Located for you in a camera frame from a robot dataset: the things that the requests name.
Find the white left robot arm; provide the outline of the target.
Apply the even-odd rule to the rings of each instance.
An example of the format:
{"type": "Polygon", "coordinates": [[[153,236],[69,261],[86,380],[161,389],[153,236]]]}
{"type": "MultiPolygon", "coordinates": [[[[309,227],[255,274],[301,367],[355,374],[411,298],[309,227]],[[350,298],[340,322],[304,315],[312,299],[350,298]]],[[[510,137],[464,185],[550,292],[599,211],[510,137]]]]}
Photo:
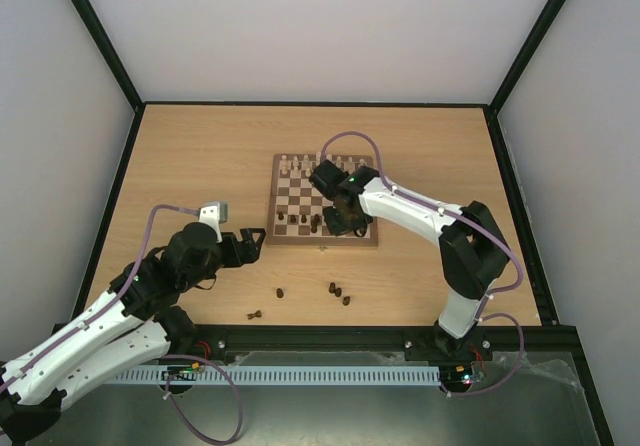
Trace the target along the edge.
{"type": "Polygon", "coordinates": [[[1,368],[1,431],[27,442],[103,382],[141,363],[187,353],[197,328],[181,294],[222,268],[260,257],[266,232],[219,233],[193,222],[111,281],[87,310],[41,345],[1,368]]]}

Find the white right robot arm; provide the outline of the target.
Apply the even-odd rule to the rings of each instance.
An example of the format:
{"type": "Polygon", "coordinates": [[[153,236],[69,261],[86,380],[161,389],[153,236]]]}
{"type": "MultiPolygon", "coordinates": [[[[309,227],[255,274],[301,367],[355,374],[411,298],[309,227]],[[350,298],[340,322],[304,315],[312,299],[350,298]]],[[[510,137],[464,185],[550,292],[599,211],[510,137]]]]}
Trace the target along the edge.
{"type": "Polygon", "coordinates": [[[506,241],[489,209],[477,201],[464,207],[419,195],[368,166],[349,174],[325,160],[310,181],[330,202],[322,217],[331,235],[362,237],[378,218],[438,247],[449,293],[434,324],[433,342],[450,358],[466,351],[482,300],[509,261],[502,249],[506,241]]]}

